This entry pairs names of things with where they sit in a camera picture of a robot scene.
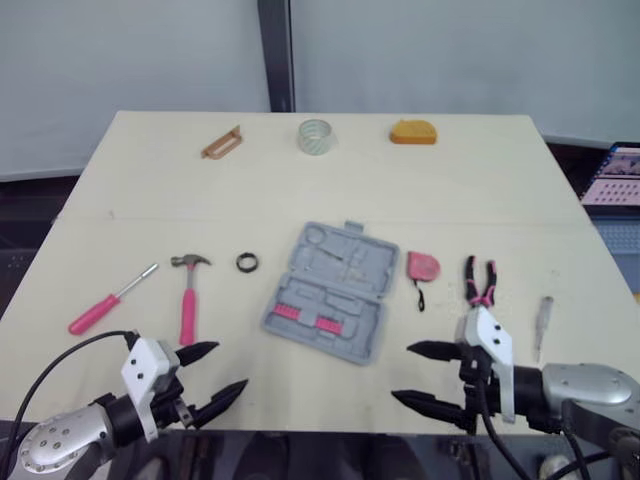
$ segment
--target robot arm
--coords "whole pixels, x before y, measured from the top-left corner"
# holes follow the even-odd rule
[[[415,390],[392,395],[424,416],[475,434],[480,413],[476,384],[482,381],[492,415],[501,412],[509,421],[515,412],[525,416],[532,429],[546,433],[570,429],[640,478],[640,384],[603,365],[548,364],[542,370],[513,366],[510,340],[487,309],[476,307],[461,322],[456,343],[424,341],[408,347],[427,358],[460,360],[464,408]]]
[[[111,393],[75,412],[52,417],[35,426],[18,454],[23,467],[33,473],[51,473],[76,462],[67,479],[90,478],[120,447],[144,436],[158,437],[158,429],[176,422],[200,428],[223,413],[248,383],[231,384],[211,397],[202,408],[186,406],[176,370],[213,350],[216,342],[200,342],[173,352],[167,344],[139,338],[122,367],[128,395]]]

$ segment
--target toolbox tray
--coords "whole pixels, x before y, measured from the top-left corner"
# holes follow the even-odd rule
[[[354,222],[344,229],[305,224],[263,328],[360,365],[371,363],[399,249],[362,231]]]

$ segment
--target screwdriver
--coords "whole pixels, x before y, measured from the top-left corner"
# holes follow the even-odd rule
[[[151,275],[155,269],[158,268],[158,264],[154,263],[144,272],[134,278],[118,293],[110,294],[107,298],[101,302],[96,303],[89,310],[84,312],[78,318],[76,318],[71,325],[69,325],[69,333],[73,335],[82,335],[89,327],[104,317],[113,307],[120,303],[120,298],[126,294],[129,290],[135,287],[139,282]]]

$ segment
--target copper metal bracket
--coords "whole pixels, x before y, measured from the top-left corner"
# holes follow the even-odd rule
[[[240,125],[238,125],[202,150],[200,155],[202,158],[209,157],[219,160],[241,143],[242,136],[240,135]]]

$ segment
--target orange sponge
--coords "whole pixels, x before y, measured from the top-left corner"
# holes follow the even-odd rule
[[[435,127],[424,120],[400,120],[393,126],[390,138],[393,143],[433,145],[438,134]]]

